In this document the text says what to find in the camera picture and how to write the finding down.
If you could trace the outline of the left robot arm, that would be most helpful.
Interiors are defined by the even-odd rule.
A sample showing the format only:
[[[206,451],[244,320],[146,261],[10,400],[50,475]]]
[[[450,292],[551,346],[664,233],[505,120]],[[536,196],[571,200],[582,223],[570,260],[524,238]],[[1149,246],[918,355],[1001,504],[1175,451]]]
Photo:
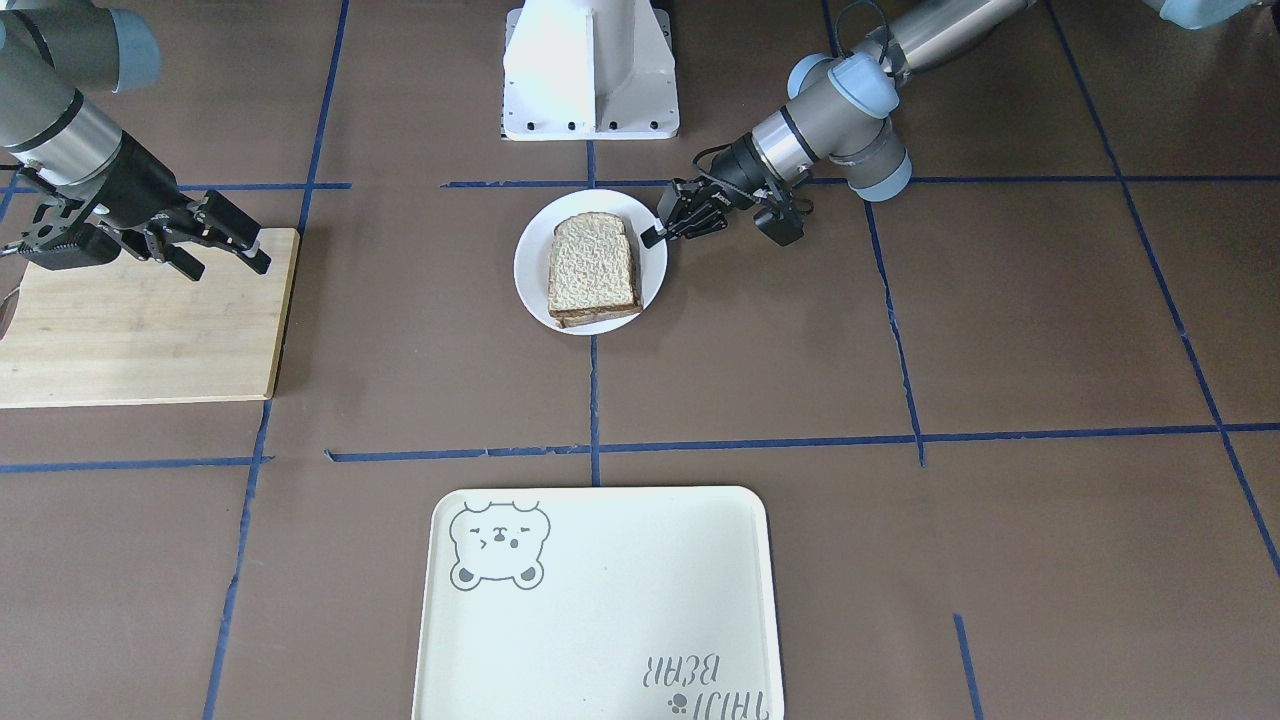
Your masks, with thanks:
[[[823,161],[840,169],[859,199],[895,197],[913,177],[892,122],[900,88],[1025,9],[1025,1],[923,1],[884,17],[851,47],[803,58],[788,74],[783,106],[732,143],[703,150],[708,167],[694,159],[692,178],[666,186],[643,245],[716,233],[730,213],[746,210],[764,236],[790,245],[803,237],[809,213],[794,191]]]

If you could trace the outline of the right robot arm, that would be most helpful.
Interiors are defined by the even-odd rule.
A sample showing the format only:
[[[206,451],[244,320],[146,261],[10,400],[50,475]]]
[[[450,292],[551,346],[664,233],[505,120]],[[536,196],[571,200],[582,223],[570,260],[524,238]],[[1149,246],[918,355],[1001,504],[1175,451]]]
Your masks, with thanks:
[[[140,14],[91,1],[5,1],[1,145],[40,195],[20,237],[4,246],[50,272],[127,254],[198,281],[186,250],[219,249],[257,274],[271,264],[261,225],[223,193],[183,193],[175,174],[92,100],[154,85],[156,36]]]

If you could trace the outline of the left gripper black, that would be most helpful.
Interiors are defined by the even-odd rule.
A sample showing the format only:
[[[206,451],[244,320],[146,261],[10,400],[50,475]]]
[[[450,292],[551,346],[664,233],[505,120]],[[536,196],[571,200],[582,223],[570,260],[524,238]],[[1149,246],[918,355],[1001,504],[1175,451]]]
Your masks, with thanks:
[[[658,222],[640,234],[645,249],[669,240],[694,240],[723,231],[724,211],[762,205],[785,208],[778,177],[762,159],[754,133],[746,132],[732,143],[700,151],[700,179],[672,179],[658,202]]]

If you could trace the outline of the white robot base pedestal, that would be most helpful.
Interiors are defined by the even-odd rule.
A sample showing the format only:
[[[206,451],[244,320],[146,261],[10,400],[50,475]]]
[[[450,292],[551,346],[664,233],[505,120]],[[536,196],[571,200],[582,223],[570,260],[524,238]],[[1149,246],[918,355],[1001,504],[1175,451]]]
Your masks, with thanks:
[[[509,141],[678,135],[672,24],[658,1],[526,1],[506,15],[502,63]]]

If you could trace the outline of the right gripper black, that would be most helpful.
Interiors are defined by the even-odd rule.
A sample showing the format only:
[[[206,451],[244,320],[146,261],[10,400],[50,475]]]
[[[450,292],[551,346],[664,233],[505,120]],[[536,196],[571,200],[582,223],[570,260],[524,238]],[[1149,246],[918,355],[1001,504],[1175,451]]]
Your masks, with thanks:
[[[173,172],[129,135],[95,178],[90,206],[131,256],[151,256],[192,282],[202,278],[205,265],[177,246],[182,242],[230,252],[259,275],[273,261],[261,250],[262,227],[252,217],[216,190],[195,202],[178,190]]]

